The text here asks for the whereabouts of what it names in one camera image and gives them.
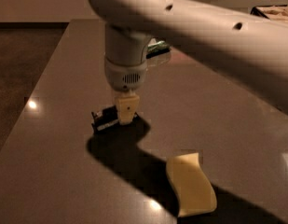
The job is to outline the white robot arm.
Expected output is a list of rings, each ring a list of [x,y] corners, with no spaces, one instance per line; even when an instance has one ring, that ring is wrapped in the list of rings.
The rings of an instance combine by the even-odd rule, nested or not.
[[[192,0],[89,0],[105,21],[104,70],[118,120],[131,122],[158,37],[288,115],[288,25]]]

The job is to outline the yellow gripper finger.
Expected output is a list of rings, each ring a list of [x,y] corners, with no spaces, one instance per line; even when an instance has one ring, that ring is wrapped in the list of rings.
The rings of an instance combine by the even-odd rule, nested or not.
[[[137,94],[119,95],[115,98],[118,121],[121,125],[132,123],[140,102]]]

